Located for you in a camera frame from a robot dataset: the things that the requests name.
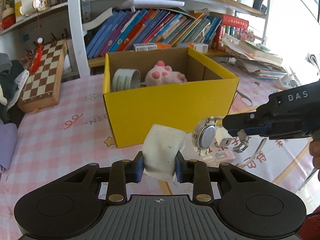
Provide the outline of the white wristwatch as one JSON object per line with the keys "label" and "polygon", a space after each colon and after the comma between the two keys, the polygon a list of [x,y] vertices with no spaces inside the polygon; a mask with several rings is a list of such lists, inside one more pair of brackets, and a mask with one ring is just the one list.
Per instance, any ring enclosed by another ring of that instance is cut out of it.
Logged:
{"label": "white wristwatch", "polygon": [[[191,142],[196,153],[199,155],[202,161],[204,157],[209,157],[216,152],[220,151],[232,151],[234,155],[236,153],[242,153],[249,147],[250,137],[241,130],[238,132],[237,137],[233,137],[229,146],[217,147],[215,145],[215,135],[218,126],[222,126],[219,122],[221,118],[215,118],[213,116],[202,119],[194,128],[191,134]],[[207,163],[210,166],[218,167],[220,164],[229,163]]]}

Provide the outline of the pink eraser pack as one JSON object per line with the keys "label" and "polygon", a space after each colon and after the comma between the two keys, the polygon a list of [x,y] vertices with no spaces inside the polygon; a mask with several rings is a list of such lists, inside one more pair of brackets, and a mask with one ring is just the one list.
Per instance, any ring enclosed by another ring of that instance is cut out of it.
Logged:
{"label": "pink eraser pack", "polygon": [[207,163],[230,163],[235,159],[235,155],[232,151],[220,151],[216,152],[209,157],[204,157],[203,160]]}

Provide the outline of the white foam block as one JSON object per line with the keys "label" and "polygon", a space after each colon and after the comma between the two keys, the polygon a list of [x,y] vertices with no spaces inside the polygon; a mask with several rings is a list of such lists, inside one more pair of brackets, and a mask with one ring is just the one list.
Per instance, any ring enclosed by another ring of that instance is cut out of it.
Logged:
{"label": "white foam block", "polygon": [[154,124],[142,146],[144,173],[157,180],[174,181],[176,154],[184,147],[184,131]]}

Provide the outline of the small white charger plug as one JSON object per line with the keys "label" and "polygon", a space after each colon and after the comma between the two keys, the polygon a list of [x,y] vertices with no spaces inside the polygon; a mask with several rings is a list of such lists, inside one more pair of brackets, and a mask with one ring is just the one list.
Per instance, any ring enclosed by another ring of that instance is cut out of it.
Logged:
{"label": "small white charger plug", "polygon": [[218,126],[215,135],[215,145],[217,147],[227,147],[232,141],[232,136],[223,126]]}

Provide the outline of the stack of papers and books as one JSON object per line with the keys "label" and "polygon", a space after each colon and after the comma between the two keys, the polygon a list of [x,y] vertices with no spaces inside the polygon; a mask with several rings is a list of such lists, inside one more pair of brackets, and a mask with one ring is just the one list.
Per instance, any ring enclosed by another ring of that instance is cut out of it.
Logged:
{"label": "stack of papers and books", "polygon": [[255,43],[238,40],[225,34],[221,40],[225,51],[236,58],[237,64],[259,79],[277,79],[287,74],[278,55],[260,49]]}

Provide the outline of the yellow cardboard box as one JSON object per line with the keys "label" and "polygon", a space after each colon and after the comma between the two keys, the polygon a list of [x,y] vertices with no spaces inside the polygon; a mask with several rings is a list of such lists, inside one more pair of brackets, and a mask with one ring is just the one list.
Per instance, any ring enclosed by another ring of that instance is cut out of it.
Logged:
{"label": "yellow cardboard box", "polygon": [[[159,60],[184,74],[187,83],[120,92],[111,88],[117,70],[136,69],[144,79]],[[203,118],[226,116],[238,84],[235,74],[191,48],[106,54],[103,97],[116,147],[142,144],[154,124],[190,133]]]}

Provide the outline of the pink plush paw toy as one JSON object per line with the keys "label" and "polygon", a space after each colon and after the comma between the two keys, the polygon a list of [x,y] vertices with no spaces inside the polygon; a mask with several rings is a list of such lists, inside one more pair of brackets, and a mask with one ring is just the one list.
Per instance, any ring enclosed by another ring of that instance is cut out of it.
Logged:
{"label": "pink plush paw toy", "polygon": [[148,71],[145,77],[146,87],[175,83],[187,83],[187,79],[184,74],[173,71],[164,61],[158,61],[154,67]]}

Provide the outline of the clear packing tape roll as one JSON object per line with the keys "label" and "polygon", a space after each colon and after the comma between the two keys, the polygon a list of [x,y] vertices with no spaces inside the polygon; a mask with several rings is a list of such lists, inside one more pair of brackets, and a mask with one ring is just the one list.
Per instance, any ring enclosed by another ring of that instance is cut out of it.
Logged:
{"label": "clear packing tape roll", "polygon": [[137,69],[118,69],[112,79],[112,91],[120,92],[139,88],[141,83],[140,72]]}

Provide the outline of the orange white medicine box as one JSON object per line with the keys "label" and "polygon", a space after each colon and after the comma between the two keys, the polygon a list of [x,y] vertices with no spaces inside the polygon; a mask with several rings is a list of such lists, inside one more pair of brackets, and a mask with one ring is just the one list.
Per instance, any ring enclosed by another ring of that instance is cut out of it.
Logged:
{"label": "orange white medicine box", "polygon": [[161,50],[170,48],[170,44],[163,42],[155,42],[155,43],[138,43],[133,45],[133,51],[151,51],[151,50]]}

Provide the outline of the wooden chess board box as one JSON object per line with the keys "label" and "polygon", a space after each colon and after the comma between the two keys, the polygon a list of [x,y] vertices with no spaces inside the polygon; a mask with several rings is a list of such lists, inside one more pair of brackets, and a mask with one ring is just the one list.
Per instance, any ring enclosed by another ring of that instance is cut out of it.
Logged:
{"label": "wooden chess board box", "polygon": [[30,72],[18,100],[24,113],[55,106],[59,103],[67,41],[58,40],[42,46],[39,67]]}

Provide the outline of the red tassel charm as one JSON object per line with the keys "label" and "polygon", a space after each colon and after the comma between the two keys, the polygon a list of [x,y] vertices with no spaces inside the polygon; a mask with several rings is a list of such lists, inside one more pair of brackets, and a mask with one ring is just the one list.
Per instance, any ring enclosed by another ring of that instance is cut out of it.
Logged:
{"label": "red tassel charm", "polygon": [[42,51],[43,51],[43,38],[42,37],[39,37],[37,39],[37,44],[38,44],[37,52],[36,52],[35,58],[33,60],[33,63],[31,65],[31,67],[29,68],[29,73],[36,73],[40,67],[40,61],[41,61]]}

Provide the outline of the row of leaning books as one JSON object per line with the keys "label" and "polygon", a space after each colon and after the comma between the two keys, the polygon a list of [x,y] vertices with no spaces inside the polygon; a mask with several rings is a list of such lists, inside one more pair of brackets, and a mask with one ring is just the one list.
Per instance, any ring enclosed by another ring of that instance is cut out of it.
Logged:
{"label": "row of leaning books", "polygon": [[254,41],[249,22],[231,15],[198,10],[191,13],[174,9],[143,8],[113,10],[98,27],[86,45],[88,59],[107,53],[133,51],[138,43],[163,42],[176,47],[178,43],[208,44],[209,49],[222,50],[225,34],[241,41]]}

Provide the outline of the pile of clothes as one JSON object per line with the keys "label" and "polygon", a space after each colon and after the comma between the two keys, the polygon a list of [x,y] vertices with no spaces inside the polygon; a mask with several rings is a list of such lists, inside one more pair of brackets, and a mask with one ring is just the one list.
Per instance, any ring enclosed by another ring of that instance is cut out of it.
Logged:
{"label": "pile of clothes", "polygon": [[28,75],[18,60],[10,60],[7,54],[1,53],[1,121],[4,124],[10,122],[8,110],[18,101]]}

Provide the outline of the white wooden bookshelf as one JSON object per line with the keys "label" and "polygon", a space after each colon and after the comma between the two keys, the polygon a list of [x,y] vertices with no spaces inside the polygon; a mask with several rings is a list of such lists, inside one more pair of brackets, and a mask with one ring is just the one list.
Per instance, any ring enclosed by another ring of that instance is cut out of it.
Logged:
{"label": "white wooden bookshelf", "polygon": [[[57,0],[55,6],[43,11],[32,11],[29,16],[1,31],[1,52],[12,60],[21,60],[27,49],[42,37],[50,41],[51,33],[59,35],[65,27],[69,28],[72,52],[75,56],[75,72],[80,77],[90,75],[92,66],[87,58],[84,36],[89,29],[95,28],[97,20],[107,9],[134,9],[130,0]],[[161,7],[180,8],[184,11],[207,9],[222,14],[243,13],[258,18],[267,18],[267,14],[235,0],[143,0],[141,8]]]}

